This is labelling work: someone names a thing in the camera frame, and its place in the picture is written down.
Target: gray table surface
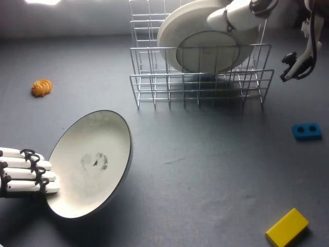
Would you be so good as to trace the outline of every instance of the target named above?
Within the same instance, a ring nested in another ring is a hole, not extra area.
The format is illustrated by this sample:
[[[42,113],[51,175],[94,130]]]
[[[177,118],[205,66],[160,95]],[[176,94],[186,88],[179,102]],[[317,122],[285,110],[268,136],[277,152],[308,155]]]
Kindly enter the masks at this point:
[[[0,243],[8,246],[270,246],[264,233],[296,207],[309,221],[302,246],[329,246],[329,44],[311,76],[281,82],[281,59],[304,51],[299,31],[268,31],[275,75],[265,108],[245,111],[138,111],[129,75],[131,37],[67,38],[0,44],[0,146],[49,158],[80,117],[111,109],[129,123],[135,144],[119,193],[84,220],[56,217],[43,200],[1,199]],[[40,78],[53,82],[42,99]],[[296,123],[318,122],[323,140],[297,143]]]

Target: blue toy brick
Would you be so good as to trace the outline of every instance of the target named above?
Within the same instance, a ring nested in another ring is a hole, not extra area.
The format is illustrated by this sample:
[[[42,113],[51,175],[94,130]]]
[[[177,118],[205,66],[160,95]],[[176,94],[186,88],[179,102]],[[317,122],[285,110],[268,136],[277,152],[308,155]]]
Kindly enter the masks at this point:
[[[317,123],[304,123],[293,126],[293,134],[296,140],[321,139],[321,130]]]

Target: yellow rectangular block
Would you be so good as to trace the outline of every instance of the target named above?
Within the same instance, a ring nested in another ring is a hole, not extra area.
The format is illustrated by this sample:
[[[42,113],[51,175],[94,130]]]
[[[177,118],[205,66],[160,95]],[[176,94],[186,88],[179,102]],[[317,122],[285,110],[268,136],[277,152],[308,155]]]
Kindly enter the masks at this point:
[[[265,234],[275,247],[285,247],[308,225],[308,220],[293,208]]]

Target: metal wire rack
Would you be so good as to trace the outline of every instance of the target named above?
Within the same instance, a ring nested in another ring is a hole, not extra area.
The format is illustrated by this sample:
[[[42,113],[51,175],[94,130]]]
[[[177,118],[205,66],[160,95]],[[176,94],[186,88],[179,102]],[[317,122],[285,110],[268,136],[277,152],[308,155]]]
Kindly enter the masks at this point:
[[[217,47],[157,47],[157,32],[165,18],[183,4],[191,1],[167,0],[130,0],[131,33],[134,47],[130,49],[134,74],[130,76],[130,83],[134,93],[136,106],[139,109],[143,101],[171,102],[181,100],[184,107],[187,101],[196,101],[198,106],[202,101],[212,101],[216,106],[219,101],[227,105],[232,100],[239,99],[242,106],[247,99],[258,99],[264,104],[270,87],[273,69],[266,69],[266,63],[271,45],[262,44],[266,23],[259,27],[262,33],[259,44],[245,46],[250,49],[248,58],[239,66],[231,67],[227,72],[217,72],[216,64],[210,73],[187,73],[183,69],[178,71],[170,66],[166,54],[175,50],[181,54],[181,66],[184,66],[184,51],[194,49],[199,53],[198,67],[203,64],[200,55],[205,49],[212,54],[218,54],[222,49],[232,49],[232,64],[235,53],[242,46]]]

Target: brown pastry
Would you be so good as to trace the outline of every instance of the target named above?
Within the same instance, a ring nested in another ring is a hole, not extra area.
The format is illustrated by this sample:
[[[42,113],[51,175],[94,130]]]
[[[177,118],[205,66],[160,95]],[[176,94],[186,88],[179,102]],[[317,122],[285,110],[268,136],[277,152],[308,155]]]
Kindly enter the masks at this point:
[[[46,94],[49,94],[51,90],[51,82],[46,79],[40,79],[33,84],[31,92],[34,97],[43,97]]]

